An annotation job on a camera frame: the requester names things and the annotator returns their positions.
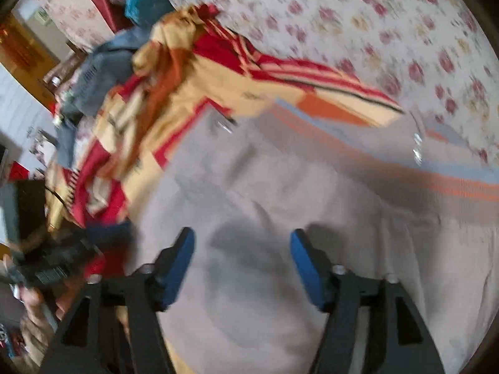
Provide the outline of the beige zip jacket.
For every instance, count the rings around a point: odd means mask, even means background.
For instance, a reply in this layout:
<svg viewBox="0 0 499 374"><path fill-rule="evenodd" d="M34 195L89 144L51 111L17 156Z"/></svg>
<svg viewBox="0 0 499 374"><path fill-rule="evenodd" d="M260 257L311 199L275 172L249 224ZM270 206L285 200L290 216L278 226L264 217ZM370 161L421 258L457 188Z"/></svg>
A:
<svg viewBox="0 0 499 374"><path fill-rule="evenodd" d="M416 133L414 119L341 126L284 104L234 127L202 110L132 214L137 263L195 231L160 317L181 372L308 370L325 318L293 265L298 228L355 274L397 277L446 372L462 371L498 312L498 174L429 138L417 165Z"/></svg>

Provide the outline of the blue plastic bag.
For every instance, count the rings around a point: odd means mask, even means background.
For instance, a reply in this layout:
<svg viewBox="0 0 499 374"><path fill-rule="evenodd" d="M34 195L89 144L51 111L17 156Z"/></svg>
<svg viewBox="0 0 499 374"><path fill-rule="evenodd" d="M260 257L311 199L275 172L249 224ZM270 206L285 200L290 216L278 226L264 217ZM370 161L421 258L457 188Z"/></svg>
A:
<svg viewBox="0 0 499 374"><path fill-rule="evenodd" d="M124 16L135 26L150 29L164 15L174 10L169 0L125 0Z"/></svg>

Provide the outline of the floral quilt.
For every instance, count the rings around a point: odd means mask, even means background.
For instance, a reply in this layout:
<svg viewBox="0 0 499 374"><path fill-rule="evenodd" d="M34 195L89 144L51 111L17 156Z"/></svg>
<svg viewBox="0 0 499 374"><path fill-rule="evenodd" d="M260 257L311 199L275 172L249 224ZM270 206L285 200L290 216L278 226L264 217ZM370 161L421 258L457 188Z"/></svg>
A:
<svg viewBox="0 0 499 374"><path fill-rule="evenodd" d="M498 59L463 0L170 1L215 4L258 50L354 75L498 163Z"/></svg>

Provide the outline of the orange red yellow blanket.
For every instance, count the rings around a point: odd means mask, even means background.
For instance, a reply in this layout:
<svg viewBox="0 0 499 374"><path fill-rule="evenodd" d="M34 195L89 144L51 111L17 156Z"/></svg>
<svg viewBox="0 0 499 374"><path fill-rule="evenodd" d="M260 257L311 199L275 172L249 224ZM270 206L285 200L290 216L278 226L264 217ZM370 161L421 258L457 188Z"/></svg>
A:
<svg viewBox="0 0 499 374"><path fill-rule="evenodd" d="M210 5L190 6L154 25L133 55L133 75L103 100L75 170L49 169L49 231L65 219L112 224L137 213L205 110L239 120L280 99L313 117L363 127L386 126L403 113L340 70L258 51L216 14Z"/></svg>

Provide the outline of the grey blue clothes pile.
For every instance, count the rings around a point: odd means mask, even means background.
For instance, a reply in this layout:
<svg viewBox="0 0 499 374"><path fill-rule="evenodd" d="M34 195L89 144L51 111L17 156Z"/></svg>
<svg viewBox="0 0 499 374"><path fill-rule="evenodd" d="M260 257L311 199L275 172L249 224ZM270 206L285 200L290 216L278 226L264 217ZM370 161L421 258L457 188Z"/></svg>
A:
<svg viewBox="0 0 499 374"><path fill-rule="evenodd" d="M110 89L133 74L132 57L148 42L151 31L133 27L96 47L79 68L69 98L60 107L57 127L57 163L73 164L76 133L83 117L95 117Z"/></svg>

